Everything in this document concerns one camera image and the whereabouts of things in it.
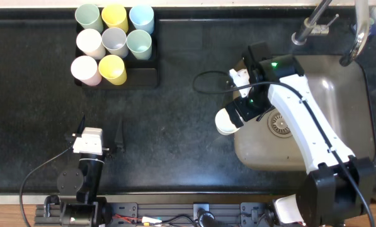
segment white wall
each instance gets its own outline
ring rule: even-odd
[[[332,6],[354,5],[357,0],[333,0]],[[126,7],[136,4],[151,6],[315,6],[320,0],[0,0],[0,8],[71,8],[84,3],[105,6],[121,3]],[[376,5],[376,0],[369,0]]]

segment sink basin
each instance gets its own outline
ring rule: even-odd
[[[363,69],[356,62],[343,67],[338,55],[298,55],[315,101],[340,139],[356,157],[375,154],[372,120]],[[290,129],[278,110],[252,119],[235,133],[238,158],[255,170],[305,170]]]

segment faucet spout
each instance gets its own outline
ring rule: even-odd
[[[367,42],[370,32],[370,13],[368,12],[368,0],[355,0],[357,31],[353,46],[350,51],[342,56],[340,64],[348,66],[361,53]]]

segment yellow cup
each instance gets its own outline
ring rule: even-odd
[[[121,4],[111,4],[106,6],[101,13],[102,20],[110,28],[120,28],[125,33],[129,29],[127,24],[126,9]]]
[[[114,85],[121,85],[126,81],[125,64],[116,55],[107,55],[102,58],[98,70],[105,79]]]

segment wooden floor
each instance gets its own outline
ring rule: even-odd
[[[376,204],[371,205],[371,209],[375,218],[376,225]],[[28,221],[33,225],[33,215],[35,205],[25,205],[25,212]],[[0,205],[0,227],[24,227],[25,224],[21,217],[19,205]],[[368,227],[370,226],[366,215],[347,220],[347,227]]]

